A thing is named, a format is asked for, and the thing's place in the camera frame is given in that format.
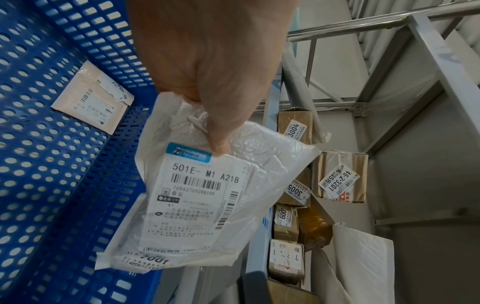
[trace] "white paper package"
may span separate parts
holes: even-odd
[[[97,253],[95,269],[232,265],[285,187],[320,154],[253,122],[233,132],[229,155],[211,154],[207,117],[180,95],[158,96],[135,155],[147,195]]]

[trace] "horizontal barcode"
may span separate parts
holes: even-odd
[[[225,226],[226,221],[228,220],[229,216],[232,214],[233,210],[235,209],[235,204],[239,199],[239,192],[232,191],[230,192],[230,196],[228,197],[228,202],[226,204],[226,208],[223,211],[223,214],[218,221],[218,224],[215,227],[215,230],[222,229]]]
[[[210,190],[220,190],[220,187],[222,186],[222,183],[220,182],[192,176],[185,176],[176,173],[171,176],[171,182],[187,186],[201,187]]]
[[[93,93],[92,89],[88,89],[88,91],[85,93],[85,95],[80,98],[80,101],[85,102],[87,101],[87,98]]]
[[[340,187],[336,193],[338,195],[341,195],[345,191],[345,189],[347,189],[351,184],[353,184],[353,182],[354,182],[353,180],[349,180],[348,182],[345,183],[345,185]]]

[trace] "blue label header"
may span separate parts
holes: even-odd
[[[210,159],[212,158],[211,153],[182,146],[176,143],[169,143],[166,148],[166,153],[188,159],[193,159],[202,163],[209,163]]]

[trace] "blue plastic basket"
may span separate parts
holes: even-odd
[[[0,296],[148,303],[161,271],[93,271],[145,190],[134,162],[155,101],[123,1],[0,2]],[[53,111],[89,59],[135,95],[112,136]]]

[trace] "white label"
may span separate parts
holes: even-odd
[[[352,187],[353,183],[359,178],[360,175],[356,174],[355,171],[339,163],[338,166],[327,174],[318,184],[328,195],[334,199],[338,199],[340,195]]]
[[[302,138],[302,135],[304,134],[306,129],[307,129],[306,125],[292,119],[287,129],[285,130],[284,135],[288,137],[292,137],[295,140],[300,140],[300,138]]]
[[[282,266],[302,269],[303,258],[302,246],[277,239],[270,242],[269,261]]]
[[[148,202],[140,250],[206,251],[245,190],[249,164],[169,143]]]
[[[302,205],[305,205],[307,203],[307,200],[310,197],[311,193],[310,189],[307,186],[303,185],[295,179],[290,183],[290,185],[288,185],[287,188],[285,188],[284,192],[293,197]]]
[[[125,89],[106,74],[102,74],[96,81],[98,85],[109,92],[116,102],[128,102]]]
[[[105,125],[109,121],[115,107],[103,101],[102,98],[89,89],[78,103],[73,106],[73,109],[86,118]]]
[[[292,210],[287,210],[281,206],[276,207],[275,223],[284,227],[292,226]]]

